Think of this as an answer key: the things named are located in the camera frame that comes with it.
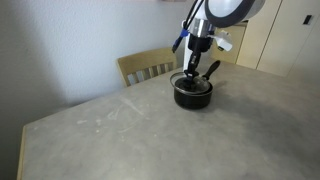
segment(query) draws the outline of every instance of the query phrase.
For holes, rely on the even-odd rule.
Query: black pot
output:
[[[177,88],[174,89],[174,100],[176,103],[187,109],[201,109],[206,106],[211,101],[212,95],[212,84],[210,83],[210,87],[206,92],[200,94],[188,94],[179,91]]]

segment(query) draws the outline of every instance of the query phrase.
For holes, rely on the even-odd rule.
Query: countertop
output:
[[[26,125],[22,179],[320,179],[318,87],[222,63],[187,110],[177,71]]]

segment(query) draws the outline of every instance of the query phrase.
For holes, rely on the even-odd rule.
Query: pot handle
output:
[[[206,80],[210,79],[211,74],[220,66],[221,61],[217,60],[208,69],[207,73],[204,74],[202,77],[206,78]]]

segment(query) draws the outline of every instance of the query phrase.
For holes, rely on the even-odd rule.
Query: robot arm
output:
[[[265,0],[195,0],[183,23],[180,37],[172,47],[172,51],[175,52],[182,38],[190,33],[188,49],[192,54],[188,60],[188,68],[184,71],[190,81],[198,76],[196,68],[201,53],[210,49],[213,40],[222,49],[230,50],[232,47],[228,33],[215,35],[215,29],[229,27],[253,17],[260,11],[264,2]]]

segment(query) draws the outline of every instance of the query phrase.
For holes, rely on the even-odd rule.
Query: wooden chair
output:
[[[132,85],[130,76],[131,81],[139,83],[177,68],[177,59],[171,48],[132,54],[119,58],[117,62],[126,87]]]

